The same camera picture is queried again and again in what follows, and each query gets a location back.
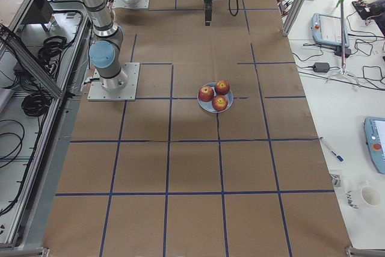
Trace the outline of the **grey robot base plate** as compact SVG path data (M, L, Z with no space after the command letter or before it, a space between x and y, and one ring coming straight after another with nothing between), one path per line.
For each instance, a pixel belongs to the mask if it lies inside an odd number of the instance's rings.
M94 71L87 99L89 101L134 101L137 94L140 63L123 63L121 71L111 79Z

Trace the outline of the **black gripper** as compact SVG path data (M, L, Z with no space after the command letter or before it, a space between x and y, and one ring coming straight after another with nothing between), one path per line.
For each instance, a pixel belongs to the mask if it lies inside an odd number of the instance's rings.
M209 26L211 24L211 13L212 13L211 1L204 0L204 10L205 10L205 25Z

